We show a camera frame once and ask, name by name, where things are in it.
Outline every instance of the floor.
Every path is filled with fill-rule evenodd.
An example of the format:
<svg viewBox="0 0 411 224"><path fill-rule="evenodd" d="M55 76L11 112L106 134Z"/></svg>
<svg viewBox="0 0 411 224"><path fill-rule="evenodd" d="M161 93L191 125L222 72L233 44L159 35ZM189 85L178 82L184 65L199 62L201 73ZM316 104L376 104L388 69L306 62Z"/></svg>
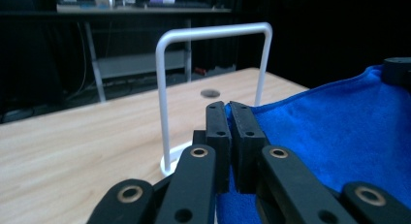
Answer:
<svg viewBox="0 0 411 224"><path fill-rule="evenodd" d="M193 73L192 80L201 80L208 77L221 75L232 72L236 67L219 68L209 70L205 75ZM167 86L185 82L183 70L175 70L168 72L166 77ZM155 73L138 75L115 80L106 80L104 83L105 94L107 100L112 100L128 95L138 94L144 91L157 88L157 79ZM99 103L99 97L94 82L88 84L84 89L65 97L61 105L40 105L34 107L16 108L7 111L0 115L0 124L10 123L17 120L22 120L38 115L48 114L52 112L64 111L76 107Z"/></svg>

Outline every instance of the white metal bar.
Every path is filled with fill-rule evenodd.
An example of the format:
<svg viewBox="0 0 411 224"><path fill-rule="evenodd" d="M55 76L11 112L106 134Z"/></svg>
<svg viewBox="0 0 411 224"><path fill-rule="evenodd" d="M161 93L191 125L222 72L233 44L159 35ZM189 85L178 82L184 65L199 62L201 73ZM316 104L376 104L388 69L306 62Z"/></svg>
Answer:
<svg viewBox="0 0 411 224"><path fill-rule="evenodd" d="M85 33L87 35L88 48L90 49L91 65L93 66L94 78L96 80L97 91L99 92L100 102L106 102L104 93L103 80L100 74L99 63L97 62L96 50L94 48L93 36L91 34L90 23L85 24Z"/></svg>
<svg viewBox="0 0 411 224"><path fill-rule="evenodd" d="M260 64L260 75L257 85L255 98L255 106L260 105L261 93L264 85L264 75L269 60L269 46L272 39L272 29L269 23L246 23L225 26L200 27L189 29L176 29L166 32L159 40L156 49L156 65L157 65L157 83L158 95L160 102L160 117L161 130L163 136L163 150L165 170L168 172L171 169L170 161L170 135L169 135L169 118L167 108L167 93L166 93L166 70L164 53L166 47L172 43L198 41L205 39L215 39L224 37L234 37L241 35L250 35L264 33L265 42L263 48L263 56Z"/></svg>
<svg viewBox="0 0 411 224"><path fill-rule="evenodd" d="M185 26L187 28L191 28L191 19L185 20ZM191 81L191 41L185 42L185 51L184 51L184 73L185 73L185 81Z"/></svg>

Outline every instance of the wooden table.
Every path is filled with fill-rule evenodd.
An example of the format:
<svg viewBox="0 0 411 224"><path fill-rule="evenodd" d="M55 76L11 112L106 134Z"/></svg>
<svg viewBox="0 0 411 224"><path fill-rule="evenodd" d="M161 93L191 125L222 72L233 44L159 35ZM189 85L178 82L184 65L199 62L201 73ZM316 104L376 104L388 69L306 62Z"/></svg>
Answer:
<svg viewBox="0 0 411 224"><path fill-rule="evenodd" d="M171 145L204 130L206 105L253 105L258 70L247 69L168 88ZM216 99L201 91L219 90ZM305 88L267 74L262 104ZM119 181L161 178L157 91L0 126L0 223L85 223Z"/></svg>

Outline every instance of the blue cloth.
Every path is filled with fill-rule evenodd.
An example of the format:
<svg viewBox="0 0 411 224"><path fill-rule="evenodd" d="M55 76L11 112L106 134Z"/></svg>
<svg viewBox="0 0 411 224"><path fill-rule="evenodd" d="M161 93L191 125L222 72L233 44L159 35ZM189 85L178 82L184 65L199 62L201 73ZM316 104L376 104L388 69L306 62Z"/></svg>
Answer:
<svg viewBox="0 0 411 224"><path fill-rule="evenodd" d="M411 96L382 66L252 108L271 144L291 148L328 187L375 184L411 208ZM217 198L219 223L260 223L253 195Z"/></svg>

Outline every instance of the white u-shaped rod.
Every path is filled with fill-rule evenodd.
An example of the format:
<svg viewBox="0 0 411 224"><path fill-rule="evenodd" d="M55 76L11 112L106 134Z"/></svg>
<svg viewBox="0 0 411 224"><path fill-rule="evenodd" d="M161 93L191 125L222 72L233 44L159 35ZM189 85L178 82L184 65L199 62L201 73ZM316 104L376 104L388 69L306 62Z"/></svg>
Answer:
<svg viewBox="0 0 411 224"><path fill-rule="evenodd" d="M255 106L259 106L261 101L261 94L263 92L264 76L267 68L267 62L269 61L269 46L272 39L272 28L269 23L246 23L213 27L176 29L166 32L160 38L157 44L157 49L155 51L155 57L157 66L158 96L160 102L161 131L163 136L164 166L166 172L169 172L171 170L169 117L166 93L166 69L164 60L166 47L172 43L234 37L257 33L264 33L266 37L264 41L263 55L260 64L260 75L254 103Z"/></svg>

